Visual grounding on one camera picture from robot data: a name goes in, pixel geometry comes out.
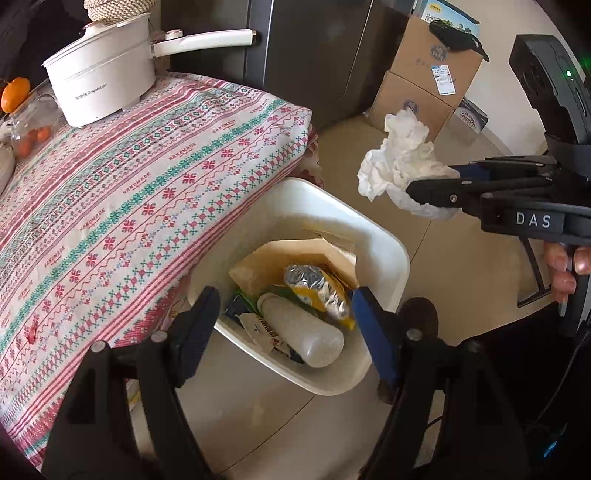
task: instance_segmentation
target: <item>aluminum foil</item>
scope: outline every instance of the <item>aluminum foil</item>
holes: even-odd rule
[[[291,288],[303,287],[315,292],[331,317],[337,320],[350,317],[350,308],[344,292],[339,294],[333,288],[328,275],[321,268],[313,265],[290,265],[285,268],[284,279]],[[303,297],[301,294],[298,296],[303,302],[312,305],[310,297]]]

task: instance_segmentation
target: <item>floor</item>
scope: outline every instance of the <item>floor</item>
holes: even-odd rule
[[[518,298],[535,291],[535,282],[516,238],[484,233],[476,219],[462,213],[447,222],[429,221],[397,209],[387,196],[370,202],[358,194],[359,164],[383,137],[363,117],[323,131],[319,150],[326,190],[402,241],[412,259],[405,297],[424,296],[435,304],[440,337],[457,344],[545,306],[548,298],[517,308]],[[449,165],[500,155],[485,137],[467,145],[451,129],[444,129],[435,145],[437,158]],[[538,254],[540,247],[534,245]],[[366,461],[389,412],[376,397],[377,383],[371,368],[343,395],[313,395],[215,332],[197,375],[179,396],[207,461],[228,479],[349,480]],[[442,403],[443,396],[436,396],[432,417]],[[150,453],[141,405],[132,417],[139,447]],[[435,437],[436,429],[430,429],[426,450]]]

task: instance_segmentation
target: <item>snack wrapper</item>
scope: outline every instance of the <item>snack wrapper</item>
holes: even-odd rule
[[[285,283],[305,304],[328,314],[341,325],[353,330],[355,321],[347,298],[347,287],[335,275],[313,265],[289,265]]]
[[[225,315],[242,326],[249,338],[263,353],[270,353],[275,349],[283,353],[290,360],[303,364],[299,354],[283,340],[275,330],[255,313],[249,299],[242,293],[236,293],[226,306]]]

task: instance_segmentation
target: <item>trash can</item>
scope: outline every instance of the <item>trash can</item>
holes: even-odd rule
[[[410,259],[400,241],[373,221],[324,190],[301,179],[286,179],[256,200],[203,256],[191,272],[187,289],[193,304],[206,285],[219,289],[222,304],[235,293],[228,270],[272,240],[313,238],[326,232],[355,245],[360,285],[368,286],[382,308],[395,312],[410,273]],[[318,395],[339,395],[364,378],[372,362],[359,328],[344,331],[340,356],[324,368],[289,360],[273,350],[257,350],[243,328],[221,314],[216,330],[250,356],[293,383]]]

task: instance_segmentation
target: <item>orange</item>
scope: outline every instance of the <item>orange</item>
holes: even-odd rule
[[[18,158],[27,158],[33,150],[33,144],[28,138],[21,138],[12,144]]]
[[[37,142],[37,129],[33,128],[32,130],[29,130],[27,132],[27,139],[31,142],[31,143],[35,143]]]
[[[12,113],[25,101],[31,91],[31,82],[26,78],[17,77],[2,92],[2,110]]]
[[[36,140],[38,142],[44,142],[50,136],[51,136],[51,127],[49,125],[46,125],[44,127],[41,127],[39,130],[37,130],[37,139]]]

